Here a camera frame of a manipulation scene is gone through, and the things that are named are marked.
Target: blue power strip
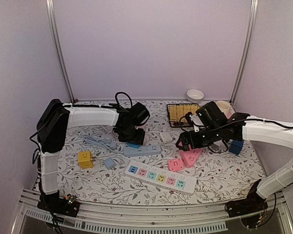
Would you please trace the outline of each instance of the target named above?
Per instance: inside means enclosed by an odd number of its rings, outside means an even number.
[[[140,146],[138,149],[132,147],[124,148],[125,157],[138,157],[144,155],[158,155],[161,152],[160,145]]]

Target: blue cube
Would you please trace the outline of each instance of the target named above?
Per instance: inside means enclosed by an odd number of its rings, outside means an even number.
[[[116,163],[114,162],[113,159],[111,159],[110,157],[106,160],[104,160],[104,165],[106,166],[106,168],[111,169],[113,167],[116,167]]]
[[[233,140],[229,148],[229,152],[235,155],[239,155],[243,148],[243,141]]]

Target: power strip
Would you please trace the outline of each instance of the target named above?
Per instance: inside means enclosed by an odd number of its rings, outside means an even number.
[[[196,177],[167,171],[135,160],[129,162],[125,175],[156,187],[186,195],[194,194],[197,180]]]
[[[139,148],[125,147],[124,155],[125,157],[138,157],[144,155],[158,155],[161,152],[160,145],[147,145],[141,146]]]

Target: table surface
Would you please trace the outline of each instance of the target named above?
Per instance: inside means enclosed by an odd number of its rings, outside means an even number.
[[[251,185],[265,176],[261,163],[250,142],[245,141],[237,156],[226,152],[215,154],[204,149],[192,168],[179,173],[198,178],[195,193],[191,196],[139,182],[125,176],[129,160],[134,159],[152,166],[168,170],[168,161],[180,158],[174,143],[182,132],[171,128],[168,122],[166,105],[187,103],[186,101],[145,101],[140,100],[149,110],[151,117],[145,125],[147,143],[160,144],[159,155],[127,158],[122,154],[124,143],[118,142],[112,134],[112,127],[83,126],[67,130],[65,146],[58,162],[58,187],[61,195],[74,194],[82,201],[92,201],[125,205],[184,205],[227,201],[243,198]],[[80,104],[108,104],[106,101],[82,102]],[[168,132],[172,143],[163,143],[160,132]],[[83,135],[93,135],[114,140],[119,144],[119,154],[96,146],[83,144]],[[88,151],[94,156],[93,168],[81,169],[78,165],[78,152]],[[103,161],[112,158],[116,168],[108,170]]]

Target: purple wall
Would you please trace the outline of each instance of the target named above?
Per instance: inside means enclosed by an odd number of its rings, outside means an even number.
[[[293,121],[293,1],[259,1],[251,50],[235,105],[259,117]],[[268,174],[293,151],[256,143]],[[293,218],[293,185],[284,190]]]
[[[250,0],[57,0],[61,46],[78,99],[230,99]]]
[[[68,101],[45,1],[0,0],[0,234],[37,175],[28,137],[51,98]]]

